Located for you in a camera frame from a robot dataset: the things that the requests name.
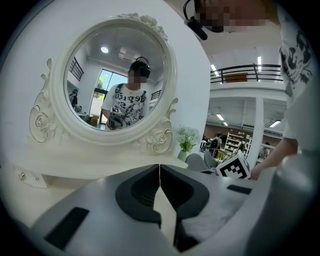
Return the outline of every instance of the mirror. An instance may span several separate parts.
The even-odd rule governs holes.
[[[89,126],[126,129],[156,106],[167,82],[167,59],[158,40],[129,24],[87,36],[66,67],[64,92],[73,113]]]

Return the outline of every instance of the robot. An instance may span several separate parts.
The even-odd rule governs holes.
[[[45,255],[268,255],[317,195],[318,159],[287,157],[258,181],[144,166],[92,181],[21,231]],[[173,244],[153,210],[159,187],[176,211]]]

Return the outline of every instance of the tree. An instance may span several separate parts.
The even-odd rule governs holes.
[[[98,89],[103,89],[103,84],[104,84],[104,78],[102,76],[99,77],[98,83],[96,84],[96,88]],[[94,93],[95,98],[100,98],[100,93],[96,92]]]

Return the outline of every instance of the railing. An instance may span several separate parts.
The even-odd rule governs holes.
[[[82,70],[82,68],[80,67],[76,57],[73,58],[69,71],[71,72],[71,74],[74,75],[74,77],[80,81],[82,75],[84,74],[84,71]]]
[[[160,97],[161,90],[158,90],[151,94],[151,101]]]
[[[242,66],[231,66],[226,68],[217,69],[211,71],[210,83],[233,83],[233,82],[244,82],[249,80],[260,81],[281,81],[283,82],[280,71],[280,65],[263,64],[263,65],[242,65]]]

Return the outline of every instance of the ornate mirror frame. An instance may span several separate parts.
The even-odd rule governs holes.
[[[106,132],[90,127],[70,109],[66,100],[65,84],[67,83],[68,67],[71,57],[81,47],[83,42],[94,31],[114,25],[127,25],[142,32],[153,35],[163,48],[167,61],[167,80],[164,84],[162,97],[152,111],[132,127]],[[133,143],[137,146],[152,148],[153,152],[164,153],[172,142],[171,108],[178,99],[174,99],[177,82],[177,62],[174,50],[156,19],[149,16],[139,16],[137,13],[122,14],[109,17],[106,21],[78,33],[76,39],[70,41],[58,59],[49,59],[49,75],[42,75],[44,87],[37,96],[30,113],[30,133],[38,143],[47,143],[56,136],[57,131],[65,131],[71,137],[87,143],[101,146],[119,146]]]

